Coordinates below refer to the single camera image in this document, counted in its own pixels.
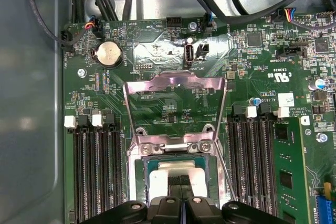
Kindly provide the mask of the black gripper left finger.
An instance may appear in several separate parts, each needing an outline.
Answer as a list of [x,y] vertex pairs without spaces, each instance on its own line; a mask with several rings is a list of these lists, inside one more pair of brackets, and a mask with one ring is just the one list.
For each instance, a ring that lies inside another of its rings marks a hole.
[[177,190],[182,186],[181,176],[168,178],[168,195],[152,199],[149,206],[130,200],[107,210],[85,223],[180,223],[182,201]]

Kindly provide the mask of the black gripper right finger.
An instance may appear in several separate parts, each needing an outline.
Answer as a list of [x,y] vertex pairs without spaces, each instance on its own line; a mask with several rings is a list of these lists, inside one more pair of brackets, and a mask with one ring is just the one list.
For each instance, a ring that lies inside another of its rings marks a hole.
[[207,196],[203,179],[182,177],[182,186],[189,187],[186,199],[186,220],[190,223],[285,223],[284,220],[239,201],[229,201],[221,209]]

